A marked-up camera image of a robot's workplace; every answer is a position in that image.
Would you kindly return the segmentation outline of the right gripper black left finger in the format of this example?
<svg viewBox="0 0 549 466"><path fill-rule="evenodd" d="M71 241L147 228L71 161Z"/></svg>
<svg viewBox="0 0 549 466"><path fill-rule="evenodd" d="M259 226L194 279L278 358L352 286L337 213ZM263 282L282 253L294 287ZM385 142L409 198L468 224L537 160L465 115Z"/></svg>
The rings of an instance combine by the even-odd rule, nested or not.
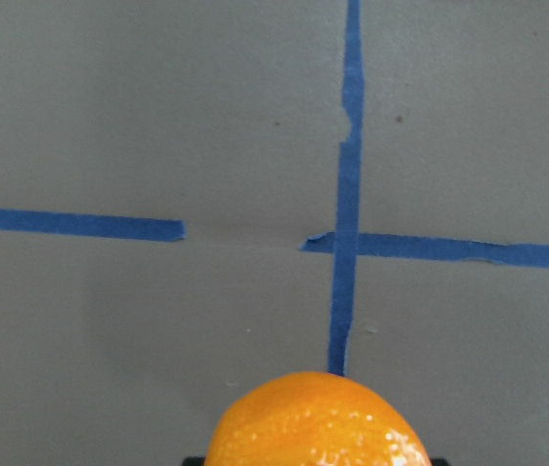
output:
<svg viewBox="0 0 549 466"><path fill-rule="evenodd" d="M203 456L189 456L182 460L181 466L204 466L205 460Z"/></svg>

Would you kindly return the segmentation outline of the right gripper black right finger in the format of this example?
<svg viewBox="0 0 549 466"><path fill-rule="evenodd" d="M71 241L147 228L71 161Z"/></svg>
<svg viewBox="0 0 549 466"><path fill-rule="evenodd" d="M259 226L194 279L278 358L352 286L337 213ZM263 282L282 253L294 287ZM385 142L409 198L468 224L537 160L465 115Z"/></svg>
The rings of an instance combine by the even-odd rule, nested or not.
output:
<svg viewBox="0 0 549 466"><path fill-rule="evenodd" d="M449 466L449 462L445 458L431 458L432 466Z"/></svg>

